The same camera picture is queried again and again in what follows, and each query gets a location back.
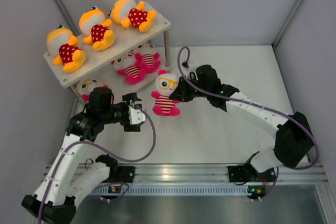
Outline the pink striped plush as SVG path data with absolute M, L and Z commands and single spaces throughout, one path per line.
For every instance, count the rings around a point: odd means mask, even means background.
M 99 79 L 95 77 L 86 77 L 77 83 L 76 90 L 83 98 L 85 103 L 88 103 L 90 93 L 94 90 L 94 88 L 98 87 L 108 88 L 109 86 L 102 83 Z
M 180 109 L 176 107 L 177 100 L 172 100 L 170 95 L 178 86 L 178 76 L 169 73 L 167 70 L 158 71 L 155 80 L 155 90 L 152 91 L 151 97 L 155 99 L 153 112 L 159 116 L 178 116 Z
M 146 76 L 146 71 L 138 66 L 137 59 L 131 52 L 115 58 L 111 63 L 117 74 L 124 76 L 128 84 L 137 84 Z

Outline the pink striped plush corner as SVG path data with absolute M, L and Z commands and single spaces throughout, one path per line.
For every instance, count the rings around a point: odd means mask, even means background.
M 161 65 L 159 52 L 148 42 L 136 46 L 131 52 L 135 55 L 138 66 L 147 73 L 156 72 Z

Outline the yellow plush toy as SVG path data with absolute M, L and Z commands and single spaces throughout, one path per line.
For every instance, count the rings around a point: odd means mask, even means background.
M 95 51 L 103 51 L 112 46 L 115 34 L 110 29 L 112 20 L 106 19 L 103 11 L 93 6 L 82 14 L 79 28 L 83 34 L 83 42 L 91 45 Z
M 145 10 L 145 2 L 135 0 L 117 0 L 108 13 L 108 17 L 124 28 L 135 27 L 140 32 L 149 30 L 155 19 L 155 10 Z

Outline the yellow plush red dotted shirt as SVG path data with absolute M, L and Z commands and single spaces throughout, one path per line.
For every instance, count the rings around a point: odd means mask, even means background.
M 46 43 L 48 52 L 54 58 L 53 64 L 63 65 L 64 72 L 74 72 L 86 61 L 86 53 L 77 46 L 77 37 L 63 25 L 48 34 Z

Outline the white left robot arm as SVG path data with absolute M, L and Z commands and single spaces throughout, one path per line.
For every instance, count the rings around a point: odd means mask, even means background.
M 146 117 L 142 100 L 136 93 L 112 102 L 109 88 L 94 88 L 84 109 L 73 116 L 66 129 L 59 153 L 40 186 L 26 195 L 22 206 L 37 218 L 38 223 L 71 223 L 82 201 L 103 181 L 117 179 L 119 157 L 114 154 L 99 156 L 93 165 L 73 181 L 80 160 L 107 124 L 119 123 L 126 132 L 139 132 Z

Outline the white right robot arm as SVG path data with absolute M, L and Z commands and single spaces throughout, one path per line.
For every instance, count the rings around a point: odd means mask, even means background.
M 206 98 L 215 108 L 242 117 L 275 140 L 274 146 L 258 151 L 240 166 L 241 174 L 249 181 L 258 180 L 265 171 L 278 166 L 297 169 L 314 146 L 305 115 L 284 114 L 251 100 L 238 88 L 223 84 L 210 65 L 196 68 L 188 77 L 181 76 L 170 95 L 172 100 L 180 102 L 198 97 Z

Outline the white two-tier shelf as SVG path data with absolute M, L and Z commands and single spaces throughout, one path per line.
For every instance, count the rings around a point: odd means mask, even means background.
M 149 4 L 145 3 L 145 10 L 154 9 Z M 105 14 L 105 16 L 106 19 L 110 19 L 108 14 Z M 153 73 L 146 72 L 145 78 L 137 84 L 126 83 L 124 76 L 117 74 L 111 61 L 123 54 L 131 52 L 133 48 L 144 42 L 152 44 L 152 38 L 159 34 L 163 34 L 165 37 L 164 41 L 168 41 L 167 37 L 169 35 L 170 27 L 170 21 L 168 21 L 158 11 L 156 11 L 156 19 L 152 27 L 143 33 L 133 26 L 124 28 L 112 20 L 110 29 L 113 30 L 115 34 L 115 40 L 111 47 L 103 51 L 95 51 L 92 49 L 91 45 L 85 44 L 83 42 L 82 32 L 79 36 L 76 36 L 73 33 L 73 35 L 78 39 L 77 46 L 86 53 L 86 61 L 79 69 L 70 73 L 63 71 L 63 65 L 55 66 L 53 64 L 54 58 L 48 52 L 48 49 L 44 54 L 44 58 L 60 84 L 64 88 L 70 88 L 81 104 L 85 104 L 85 101 L 76 90 L 76 86 L 80 80 L 86 77 L 95 77 L 102 83 L 108 85 L 108 88 L 112 89 L 114 94 L 114 101 L 118 102 L 121 100 L 124 93 L 136 92 L 152 82 L 156 77 L 156 73 L 160 69 L 166 69 L 170 66 L 170 60 L 168 54 L 165 54 L 164 56 L 160 55 L 159 60 L 161 61 L 161 65 L 158 70 Z

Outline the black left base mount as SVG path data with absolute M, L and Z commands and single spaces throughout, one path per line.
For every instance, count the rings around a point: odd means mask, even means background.
M 110 168 L 109 176 L 104 183 L 133 183 L 135 178 L 135 167 L 134 166 L 119 166 L 115 165 Z

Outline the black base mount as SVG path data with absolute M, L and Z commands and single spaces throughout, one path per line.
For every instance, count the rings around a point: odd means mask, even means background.
M 254 182 L 259 178 L 257 171 L 247 165 L 228 166 L 229 181 L 232 183 Z
M 134 166 L 119 166 L 115 165 L 110 168 L 109 176 L 104 183 L 133 183 L 135 178 L 135 167 Z

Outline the aluminium mounting rail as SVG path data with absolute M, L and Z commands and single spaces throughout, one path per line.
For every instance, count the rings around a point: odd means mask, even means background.
M 135 167 L 134 183 L 138 184 L 229 184 L 228 166 L 237 164 L 131 164 Z M 322 165 L 310 169 L 294 170 L 280 167 L 279 171 L 271 170 L 258 182 L 274 182 L 284 185 L 319 184 L 328 181 Z

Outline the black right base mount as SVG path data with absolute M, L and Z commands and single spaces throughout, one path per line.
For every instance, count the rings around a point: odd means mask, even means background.
M 247 165 L 228 166 L 229 181 L 232 183 L 254 182 L 259 178 L 257 171 Z

